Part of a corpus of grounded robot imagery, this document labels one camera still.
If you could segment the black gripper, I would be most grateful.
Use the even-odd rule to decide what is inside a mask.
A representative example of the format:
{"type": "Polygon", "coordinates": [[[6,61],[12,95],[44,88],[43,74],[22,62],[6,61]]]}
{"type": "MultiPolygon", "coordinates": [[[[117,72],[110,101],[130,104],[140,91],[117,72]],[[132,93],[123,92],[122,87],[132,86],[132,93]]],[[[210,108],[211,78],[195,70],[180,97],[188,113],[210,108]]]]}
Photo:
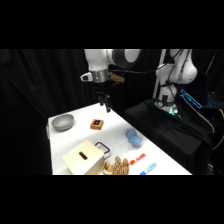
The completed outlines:
{"type": "Polygon", "coordinates": [[[111,112],[112,108],[112,99],[109,96],[109,86],[107,82],[103,83],[95,83],[94,84],[95,92],[97,95],[97,99],[100,103],[100,106],[104,105],[106,106],[107,113],[111,112]]]}

